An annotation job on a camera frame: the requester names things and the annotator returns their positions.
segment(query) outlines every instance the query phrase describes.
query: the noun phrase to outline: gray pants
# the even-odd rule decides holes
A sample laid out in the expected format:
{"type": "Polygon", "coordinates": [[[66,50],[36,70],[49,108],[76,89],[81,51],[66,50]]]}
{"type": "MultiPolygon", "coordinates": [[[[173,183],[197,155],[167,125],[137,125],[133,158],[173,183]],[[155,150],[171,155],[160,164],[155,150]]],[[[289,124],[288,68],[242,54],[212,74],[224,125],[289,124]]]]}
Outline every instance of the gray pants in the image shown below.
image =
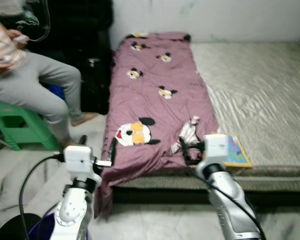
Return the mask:
{"type": "Polygon", "coordinates": [[[80,92],[81,74],[78,69],[31,52],[27,52],[19,66],[0,76],[0,102],[45,116],[52,133],[62,144],[71,139],[68,114],[72,121],[82,117],[80,92]],[[40,82],[63,87],[67,105],[40,82]]]}

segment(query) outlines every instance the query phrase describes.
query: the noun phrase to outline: bed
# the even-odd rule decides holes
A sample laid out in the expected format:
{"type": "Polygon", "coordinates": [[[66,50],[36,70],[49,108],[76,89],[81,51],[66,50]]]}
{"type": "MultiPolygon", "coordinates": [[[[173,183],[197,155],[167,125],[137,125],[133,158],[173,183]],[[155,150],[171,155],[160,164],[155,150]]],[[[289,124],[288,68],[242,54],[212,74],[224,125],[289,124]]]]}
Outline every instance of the bed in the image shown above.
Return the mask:
{"type": "MultiPolygon", "coordinates": [[[[297,200],[300,43],[192,43],[191,50],[219,130],[238,135],[253,164],[253,168],[228,170],[245,191],[261,193],[266,201],[264,196],[271,193],[283,193],[279,195],[297,200]]],[[[116,184],[114,195],[117,192],[123,202],[131,196],[142,199],[142,193],[145,201],[172,196],[176,202],[176,195],[171,193],[180,193],[181,201],[198,197],[186,197],[185,192],[204,189],[206,186],[188,176],[184,169],[163,168],[116,184]]]]}

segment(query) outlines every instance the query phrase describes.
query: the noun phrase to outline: pink blanket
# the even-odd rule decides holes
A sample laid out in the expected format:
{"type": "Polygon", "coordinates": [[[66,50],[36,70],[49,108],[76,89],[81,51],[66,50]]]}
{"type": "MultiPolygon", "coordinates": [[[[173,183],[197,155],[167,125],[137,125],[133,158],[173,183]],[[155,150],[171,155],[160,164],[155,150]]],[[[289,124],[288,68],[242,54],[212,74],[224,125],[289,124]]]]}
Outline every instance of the pink blanket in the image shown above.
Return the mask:
{"type": "Polygon", "coordinates": [[[184,168],[181,152],[172,154],[185,124],[200,117],[196,135],[216,132],[217,119],[207,87],[196,71],[189,35],[149,34],[129,37],[114,57],[110,110],[106,121],[102,160],[116,139],[113,168],[102,174],[96,191],[94,217],[108,216],[112,186],[162,168],[184,168]]]}

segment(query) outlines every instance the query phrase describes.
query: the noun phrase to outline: bare foot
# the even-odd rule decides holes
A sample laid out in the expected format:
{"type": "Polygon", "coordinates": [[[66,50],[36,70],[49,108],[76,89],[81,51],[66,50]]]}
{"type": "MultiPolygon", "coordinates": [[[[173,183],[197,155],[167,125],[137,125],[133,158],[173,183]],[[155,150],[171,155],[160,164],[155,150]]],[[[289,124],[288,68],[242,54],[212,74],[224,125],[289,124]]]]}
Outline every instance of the bare foot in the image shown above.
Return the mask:
{"type": "Polygon", "coordinates": [[[98,113],[84,113],[82,118],[78,121],[72,121],[71,125],[72,126],[78,126],[80,124],[83,124],[86,121],[89,121],[91,119],[94,119],[95,117],[97,117],[99,114],[98,113]]]}
{"type": "Polygon", "coordinates": [[[66,147],[76,146],[76,145],[77,145],[77,143],[75,141],[70,140],[69,142],[62,144],[62,147],[65,149],[66,147]]]}

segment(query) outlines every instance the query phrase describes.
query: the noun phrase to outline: person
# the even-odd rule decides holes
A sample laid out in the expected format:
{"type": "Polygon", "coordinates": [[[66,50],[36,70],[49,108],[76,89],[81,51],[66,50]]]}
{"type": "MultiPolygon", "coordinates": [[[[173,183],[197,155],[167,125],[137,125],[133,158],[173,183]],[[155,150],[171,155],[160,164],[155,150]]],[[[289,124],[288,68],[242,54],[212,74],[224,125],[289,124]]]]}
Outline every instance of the person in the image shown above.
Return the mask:
{"type": "Polygon", "coordinates": [[[98,115],[81,111],[81,74],[73,66],[24,51],[24,44],[16,46],[13,39],[20,35],[21,32],[7,30],[0,23],[0,102],[45,116],[64,148],[75,145],[69,134],[68,116],[72,126],[77,126],[98,115]],[[65,101],[40,83],[63,87],[65,101]]]}

